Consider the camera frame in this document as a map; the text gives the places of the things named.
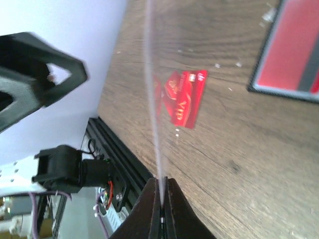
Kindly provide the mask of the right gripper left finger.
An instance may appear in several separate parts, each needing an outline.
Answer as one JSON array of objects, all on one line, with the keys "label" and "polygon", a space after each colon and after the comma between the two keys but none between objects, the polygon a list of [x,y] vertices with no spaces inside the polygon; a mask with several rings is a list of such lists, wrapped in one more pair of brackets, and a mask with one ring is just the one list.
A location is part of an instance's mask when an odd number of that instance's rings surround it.
[{"label": "right gripper left finger", "polygon": [[110,239],[159,239],[160,193],[158,180],[146,183],[135,206]]}]

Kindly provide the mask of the red VIP card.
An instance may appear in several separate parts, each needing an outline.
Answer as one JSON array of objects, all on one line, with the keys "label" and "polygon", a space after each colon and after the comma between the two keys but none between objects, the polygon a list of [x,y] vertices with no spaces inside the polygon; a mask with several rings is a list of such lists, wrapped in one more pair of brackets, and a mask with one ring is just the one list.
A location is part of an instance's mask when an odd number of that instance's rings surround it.
[{"label": "red VIP card", "polygon": [[157,176],[159,180],[160,204],[164,203],[165,185],[164,170],[161,158],[161,143],[159,136],[159,122],[155,109],[155,92],[154,92],[154,58],[153,58],[153,36],[154,36],[154,1],[147,0],[145,8],[145,26],[144,26],[144,60],[145,60],[145,82],[147,87],[149,112],[152,126],[153,142],[155,147],[155,159],[157,163]]}]

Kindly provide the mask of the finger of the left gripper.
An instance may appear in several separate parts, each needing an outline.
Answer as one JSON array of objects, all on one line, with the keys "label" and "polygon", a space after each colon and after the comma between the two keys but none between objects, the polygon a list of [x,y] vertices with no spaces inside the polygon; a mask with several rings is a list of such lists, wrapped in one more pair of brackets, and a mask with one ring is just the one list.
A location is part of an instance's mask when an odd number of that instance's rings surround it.
[{"label": "finger of the left gripper", "polygon": [[[69,72],[61,83],[56,82],[53,64]],[[77,58],[50,46],[31,32],[20,32],[0,37],[0,65],[36,81],[36,90],[49,106],[88,80],[85,65]]]},{"label": "finger of the left gripper", "polygon": [[5,131],[44,106],[43,90],[35,78],[1,67],[0,90],[13,102],[0,112],[0,130]]}]

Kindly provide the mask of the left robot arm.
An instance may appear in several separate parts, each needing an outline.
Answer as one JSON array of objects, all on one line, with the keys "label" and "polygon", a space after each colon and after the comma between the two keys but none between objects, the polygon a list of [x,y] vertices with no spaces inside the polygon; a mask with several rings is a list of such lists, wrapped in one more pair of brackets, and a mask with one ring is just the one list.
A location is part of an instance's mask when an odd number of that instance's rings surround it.
[{"label": "left robot arm", "polygon": [[[42,107],[48,107],[88,79],[82,61],[29,32],[0,38],[0,128],[6,130]],[[82,152],[61,145],[40,151],[32,185],[77,193],[83,187],[106,187],[107,203],[125,205],[127,184],[110,159],[83,159]]]}]

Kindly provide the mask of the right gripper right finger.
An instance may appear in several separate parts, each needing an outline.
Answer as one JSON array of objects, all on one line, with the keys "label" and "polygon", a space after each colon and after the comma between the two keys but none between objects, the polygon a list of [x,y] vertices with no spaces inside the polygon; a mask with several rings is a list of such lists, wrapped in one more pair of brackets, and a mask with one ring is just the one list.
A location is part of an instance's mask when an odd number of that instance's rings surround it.
[{"label": "right gripper right finger", "polygon": [[177,181],[165,178],[163,235],[165,239],[214,239],[216,236],[198,218]]}]

